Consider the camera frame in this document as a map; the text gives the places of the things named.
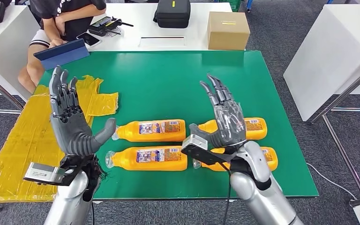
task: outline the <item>plastic wrap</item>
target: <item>plastic wrap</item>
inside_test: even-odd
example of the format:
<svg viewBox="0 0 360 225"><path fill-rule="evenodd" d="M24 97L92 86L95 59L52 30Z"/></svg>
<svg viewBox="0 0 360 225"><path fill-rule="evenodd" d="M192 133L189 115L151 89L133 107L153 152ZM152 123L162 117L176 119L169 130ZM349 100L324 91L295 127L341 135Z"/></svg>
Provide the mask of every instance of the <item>plastic wrap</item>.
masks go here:
<svg viewBox="0 0 360 225"><path fill-rule="evenodd" d="M118 93L98 94L102 81L86 75L76 84L79 103L90 126L93 116L114 114L118 108ZM39 85L0 150L0 202L53 200L56 186L23 180L30 162L58 166L64 157L49 122L49 100L48 88Z"/></svg>

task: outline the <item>cable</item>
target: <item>cable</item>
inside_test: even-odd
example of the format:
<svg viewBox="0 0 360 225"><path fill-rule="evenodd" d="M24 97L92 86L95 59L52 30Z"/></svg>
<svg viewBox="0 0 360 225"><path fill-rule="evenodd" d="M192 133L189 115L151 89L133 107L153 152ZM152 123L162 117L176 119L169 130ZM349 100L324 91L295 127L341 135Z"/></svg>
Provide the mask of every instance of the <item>cable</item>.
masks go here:
<svg viewBox="0 0 360 225"><path fill-rule="evenodd" d="M92 202L92 223L94 225L94 206L93 206L93 202Z"/></svg>
<svg viewBox="0 0 360 225"><path fill-rule="evenodd" d="M307 165L309 165L310 167L312 167L312 168L317 172L318 175L320 175L321 177L323 177L325 180L329 181L329 183L331 183L331 184L333 184L333 185L335 185L335 186L343 189L344 191L346 191L347 193L349 193L349 194L354 198L354 200L357 200L357 198L356 198L349 190L345 189L344 187L342 187L342 186L338 185L337 183L335 183L335 182L329 180L328 178L326 178L324 175L322 175L320 172L318 172L318 170L317 170L313 165L311 165L310 163L307 163Z"/></svg>
<svg viewBox="0 0 360 225"><path fill-rule="evenodd" d="M230 195L231 195L231 172L230 170L221 162L219 164L227 171L228 173L228 195L227 195L227 204L225 206L225 212L223 217L223 225L225 225L225 221L227 220L227 212L228 212L228 206L230 204Z"/></svg>

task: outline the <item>floor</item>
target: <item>floor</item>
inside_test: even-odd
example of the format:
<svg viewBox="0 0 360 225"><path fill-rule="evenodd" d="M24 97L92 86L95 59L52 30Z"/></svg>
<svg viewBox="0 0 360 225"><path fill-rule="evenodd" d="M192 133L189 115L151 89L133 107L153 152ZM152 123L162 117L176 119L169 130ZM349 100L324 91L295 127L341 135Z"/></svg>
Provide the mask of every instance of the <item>floor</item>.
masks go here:
<svg viewBox="0 0 360 225"><path fill-rule="evenodd" d="M326 0L255 0L247 14L251 37L247 49L260 50L283 102L306 161L334 182L360 197L323 121L317 125L302 122L282 77L303 38L314 23ZM360 106L360 96L350 96L346 106ZM0 97L0 108L10 108ZM349 158L360 175L360 113L331 113L334 126ZM15 115L0 115L0 148ZM350 196L314 171L312 176L320 193L314 199L290 199L298 216L307 225L355 225L358 223L348 205ZM6 203L0 225L42 224L50 203ZM104 202L95 205L97 225L217 225L222 223L225 201L143 201ZM230 204L228 225L256 224L245 204Z"/></svg>

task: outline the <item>bottle label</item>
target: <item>bottle label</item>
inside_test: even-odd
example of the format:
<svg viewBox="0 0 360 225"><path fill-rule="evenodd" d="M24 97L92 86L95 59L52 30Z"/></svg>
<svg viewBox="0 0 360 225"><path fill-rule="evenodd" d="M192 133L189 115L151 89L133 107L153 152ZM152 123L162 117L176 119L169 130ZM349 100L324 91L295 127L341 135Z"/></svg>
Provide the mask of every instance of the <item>bottle label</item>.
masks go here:
<svg viewBox="0 0 360 225"><path fill-rule="evenodd" d="M266 157L267 162L272 161L272 155L268 149L262 149L264 156Z"/></svg>
<svg viewBox="0 0 360 225"><path fill-rule="evenodd" d="M246 130L263 130L263 125L259 120L245 120Z"/></svg>
<svg viewBox="0 0 360 225"><path fill-rule="evenodd" d="M138 163L181 161L181 149L143 149L137 151Z"/></svg>
<svg viewBox="0 0 360 225"><path fill-rule="evenodd" d="M139 124L139 134L174 133L180 131L180 121L147 122Z"/></svg>

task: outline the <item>green tabletop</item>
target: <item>green tabletop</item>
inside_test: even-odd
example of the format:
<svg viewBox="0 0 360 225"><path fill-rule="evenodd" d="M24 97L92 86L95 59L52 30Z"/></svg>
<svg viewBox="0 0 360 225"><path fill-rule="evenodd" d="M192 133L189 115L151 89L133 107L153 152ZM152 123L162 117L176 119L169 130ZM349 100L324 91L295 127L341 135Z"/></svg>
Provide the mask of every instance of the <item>green tabletop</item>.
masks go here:
<svg viewBox="0 0 360 225"><path fill-rule="evenodd" d="M274 177L286 196L318 196L314 181L284 111L277 90L259 51L165 51L91 52L90 56L63 66L70 77L91 75L104 79L100 93L119 92L115 115L95 117L93 133L109 117L118 125L134 120L184 119L202 124L214 118L210 101L199 81L206 74L217 76L241 103L245 117L262 117L267 136L257 141L273 147L278 156ZM47 85L51 71L42 77ZM208 168L194 169L192 159L180 172L108 169L107 151L134 146L181 145L180 142L128 142L108 140L97 153L108 177L101 182L95 199L185 199L224 198L228 174Z"/></svg>

